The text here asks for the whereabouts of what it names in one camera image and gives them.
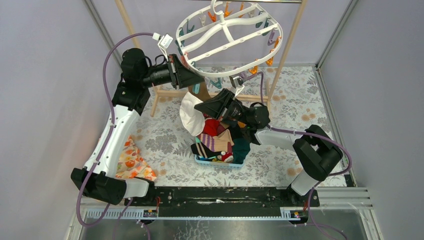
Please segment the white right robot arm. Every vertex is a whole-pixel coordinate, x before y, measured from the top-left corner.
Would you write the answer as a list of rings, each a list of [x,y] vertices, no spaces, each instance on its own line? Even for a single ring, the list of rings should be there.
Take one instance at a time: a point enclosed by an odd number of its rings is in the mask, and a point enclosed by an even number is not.
[[[324,181],[343,157],[340,145],[330,139],[320,126],[313,124],[305,131],[271,127],[266,105],[254,102],[245,106],[228,89],[196,103],[194,109],[216,120],[244,123],[246,126],[241,133],[249,143],[295,152],[303,170],[291,182],[286,193],[287,201],[293,206],[301,205],[307,199],[307,193]]]

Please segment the purple striped sock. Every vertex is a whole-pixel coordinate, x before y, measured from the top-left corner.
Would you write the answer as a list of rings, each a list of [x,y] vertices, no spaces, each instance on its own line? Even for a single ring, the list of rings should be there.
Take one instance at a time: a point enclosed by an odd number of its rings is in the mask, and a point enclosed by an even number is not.
[[[213,136],[205,133],[195,137],[196,142],[191,146],[193,153],[206,157],[212,153],[222,152],[222,144]]]

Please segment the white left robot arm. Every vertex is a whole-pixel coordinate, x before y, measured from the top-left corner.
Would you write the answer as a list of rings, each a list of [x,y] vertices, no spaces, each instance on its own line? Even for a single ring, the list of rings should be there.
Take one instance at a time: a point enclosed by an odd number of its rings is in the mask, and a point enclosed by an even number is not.
[[[90,158],[82,168],[74,168],[70,178],[79,190],[78,198],[88,197],[111,205],[136,198],[148,206],[155,200],[150,181],[142,177],[116,177],[125,142],[151,96],[149,89],[170,83],[183,89],[204,81],[204,77],[184,66],[176,54],[153,65],[139,48],[122,54],[122,73],[111,101],[108,122]]]

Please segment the tan brown sock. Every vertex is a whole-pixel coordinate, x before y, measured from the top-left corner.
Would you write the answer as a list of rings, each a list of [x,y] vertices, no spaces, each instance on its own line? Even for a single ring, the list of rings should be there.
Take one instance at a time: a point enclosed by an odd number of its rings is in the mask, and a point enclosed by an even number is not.
[[[199,91],[198,93],[194,92],[194,85],[191,85],[188,87],[188,91],[194,95],[195,97],[197,97],[198,99],[200,99],[201,101],[205,102],[209,99],[211,99],[212,97],[210,96],[209,92],[208,92],[208,88],[205,82],[201,82],[199,84]]]

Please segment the white sock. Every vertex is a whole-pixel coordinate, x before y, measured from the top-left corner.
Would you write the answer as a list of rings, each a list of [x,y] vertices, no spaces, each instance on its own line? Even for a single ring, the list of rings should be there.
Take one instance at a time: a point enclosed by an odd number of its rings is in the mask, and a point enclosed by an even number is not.
[[[194,137],[200,135],[205,126],[203,113],[195,109],[195,106],[201,103],[203,103],[202,100],[188,91],[184,95],[179,107],[182,125]]]

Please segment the white oval clip hanger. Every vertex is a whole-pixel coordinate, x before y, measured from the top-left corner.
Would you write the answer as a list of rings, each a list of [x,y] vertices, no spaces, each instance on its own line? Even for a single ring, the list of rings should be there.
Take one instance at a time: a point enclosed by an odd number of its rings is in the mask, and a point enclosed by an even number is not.
[[[239,10],[228,9],[231,1],[212,0],[208,6],[186,16],[178,25],[175,41],[183,62],[195,73],[207,78],[222,78],[272,62],[282,47],[282,26],[257,2],[243,2]],[[254,47],[266,47],[268,53],[248,57],[248,63],[221,72],[200,68],[202,61],[222,60],[239,50],[242,56]]]

